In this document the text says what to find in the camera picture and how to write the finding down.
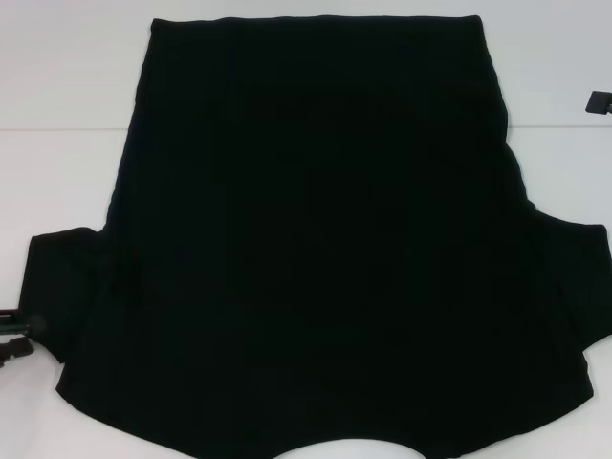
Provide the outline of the black shirt with FREE print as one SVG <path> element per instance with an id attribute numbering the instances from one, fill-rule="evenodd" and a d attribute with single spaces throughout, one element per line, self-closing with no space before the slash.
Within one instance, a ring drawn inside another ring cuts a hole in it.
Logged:
<path id="1" fill-rule="evenodd" d="M 451 459 L 568 414 L 607 231 L 536 208 L 507 126 L 476 16 L 155 20 L 104 227 L 29 247 L 57 392 L 199 459 Z"/>

